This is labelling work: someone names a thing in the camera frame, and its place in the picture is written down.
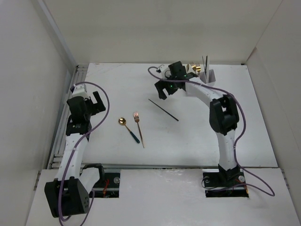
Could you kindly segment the dark slim chopstick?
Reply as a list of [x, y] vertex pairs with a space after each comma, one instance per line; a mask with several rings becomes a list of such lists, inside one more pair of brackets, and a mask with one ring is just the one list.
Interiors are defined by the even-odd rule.
[[170, 117], [172, 117], [174, 120], [179, 121], [179, 119], [177, 119], [175, 116], [173, 116], [171, 113], [169, 113], [168, 111], [166, 111], [164, 108], [162, 108], [161, 106], [159, 106], [158, 104], [156, 104], [154, 101], [148, 99], [151, 103], [153, 103], [155, 106], [157, 106], [159, 109], [161, 109], [163, 112], [165, 112], [167, 115], [169, 115]]

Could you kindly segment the gold fork green handle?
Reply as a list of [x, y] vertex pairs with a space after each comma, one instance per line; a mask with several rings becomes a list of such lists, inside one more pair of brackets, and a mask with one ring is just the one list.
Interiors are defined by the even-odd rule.
[[191, 68], [192, 68], [192, 70], [195, 72], [195, 73], [200, 73], [200, 71], [201, 71], [201, 67], [200, 67], [200, 64], [198, 64], [198, 63], [190, 63], [190, 65], [191, 65]]
[[200, 66], [200, 64], [195, 64], [195, 72], [197, 72], [198, 74], [200, 74], [200, 72], [201, 72], [201, 66]]

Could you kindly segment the gold spoon green handle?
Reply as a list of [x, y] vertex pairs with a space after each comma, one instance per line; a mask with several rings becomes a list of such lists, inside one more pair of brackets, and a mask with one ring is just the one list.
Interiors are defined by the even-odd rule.
[[136, 137], [136, 135], [129, 129], [129, 127], [127, 126], [127, 121], [126, 121], [126, 119], [125, 118], [123, 118], [123, 117], [121, 117], [121, 118], [119, 118], [119, 120], [118, 120], [118, 122], [119, 122], [119, 124], [121, 125], [121, 126], [124, 126], [127, 130], [128, 130], [128, 132], [131, 134], [131, 136], [133, 137], [133, 139], [136, 141], [136, 143], [140, 143], [140, 140]]

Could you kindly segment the rose gold fork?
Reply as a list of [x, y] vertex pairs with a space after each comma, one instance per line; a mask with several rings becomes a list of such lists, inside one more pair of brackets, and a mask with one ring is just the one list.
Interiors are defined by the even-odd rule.
[[143, 148], [145, 148], [144, 140], [143, 140], [143, 136], [142, 136], [142, 132], [141, 132], [141, 128], [140, 128], [140, 125], [139, 125], [140, 118], [139, 118], [138, 112], [134, 112], [133, 116], [134, 116], [134, 121], [136, 122], [136, 124], [138, 126], [138, 130], [139, 130], [139, 135], [140, 135], [140, 138], [141, 138], [142, 146], [143, 146]]

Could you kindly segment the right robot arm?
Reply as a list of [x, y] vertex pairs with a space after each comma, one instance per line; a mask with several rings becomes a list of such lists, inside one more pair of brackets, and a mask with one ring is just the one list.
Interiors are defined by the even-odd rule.
[[230, 186], [240, 174], [234, 157], [235, 132], [239, 114], [234, 98], [225, 90], [206, 85], [195, 73], [188, 73], [180, 61], [171, 65], [160, 65], [156, 72], [161, 76], [155, 87], [160, 99], [182, 89], [188, 96], [196, 97], [209, 108], [209, 124], [216, 133], [220, 159], [218, 172], [208, 173], [213, 187]]

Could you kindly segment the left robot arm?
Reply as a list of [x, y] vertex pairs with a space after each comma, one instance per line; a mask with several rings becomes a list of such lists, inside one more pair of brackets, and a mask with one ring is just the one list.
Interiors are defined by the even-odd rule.
[[88, 213], [93, 186], [99, 187], [105, 182], [101, 164], [81, 167], [92, 131], [90, 119], [106, 110], [99, 93], [95, 91], [93, 95], [96, 103], [86, 92], [73, 93], [67, 100], [71, 114], [67, 121], [63, 158], [54, 180], [44, 187], [51, 214], [60, 220]]

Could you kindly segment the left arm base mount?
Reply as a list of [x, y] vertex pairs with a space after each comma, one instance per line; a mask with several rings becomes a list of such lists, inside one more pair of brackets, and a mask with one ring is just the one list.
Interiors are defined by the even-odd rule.
[[95, 198], [119, 198], [120, 170], [106, 169], [103, 179], [93, 186]]

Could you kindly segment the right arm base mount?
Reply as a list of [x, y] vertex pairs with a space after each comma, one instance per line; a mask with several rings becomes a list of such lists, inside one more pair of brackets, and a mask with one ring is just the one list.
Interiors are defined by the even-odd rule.
[[202, 173], [202, 187], [205, 189], [206, 198], [249, 197], [242, 171], [230, 180], [223, 180], [218, 170], [205, 169]]

